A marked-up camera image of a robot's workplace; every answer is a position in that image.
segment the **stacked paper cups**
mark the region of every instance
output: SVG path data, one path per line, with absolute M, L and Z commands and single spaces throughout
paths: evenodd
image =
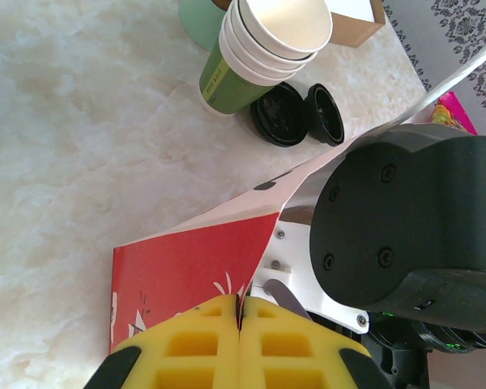
M 324 0 L 233 0 L 200 77 L 203 105 L 232 116 L 312 61 L 332 29 Z

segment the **white marble surface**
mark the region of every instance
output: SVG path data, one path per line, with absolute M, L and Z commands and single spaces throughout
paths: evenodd
M 0 387 L 81 387 L 107 353 L 112 248 L 328 149 L 204 111 L 207 55 L 176 0 L 0 0 Z M 292 84 L 316 82 L 347 136 L 424 92 L 390 26 Z

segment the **white paper sheet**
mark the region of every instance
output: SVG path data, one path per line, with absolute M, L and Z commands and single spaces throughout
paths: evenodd
M 370 0 L 324 0 L 327 7 L 335 14 L 350 18 L 374 22 Z

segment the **brown cardboard box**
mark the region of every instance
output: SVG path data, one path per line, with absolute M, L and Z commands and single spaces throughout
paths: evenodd
M 371 0 L 374 23 L 353 19 L 348 16 L 332 13 L 333 34 L 330 42 L 337 45 L 359 47 L 386 23 L 382 0 Z

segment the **black cup lid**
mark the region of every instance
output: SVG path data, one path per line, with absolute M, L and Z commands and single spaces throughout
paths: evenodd
M 280 147 L 299 144 L 308 134 L 304 124 L 305 103 L 291 85 L 280 83 L 250 106 L 259 134 Z
M 316 83 L 305 99 L 306 121 L 309 132 L 322 143 L 337 146 L 344 141 L 344 130 L 339 108 L 324 85 Z

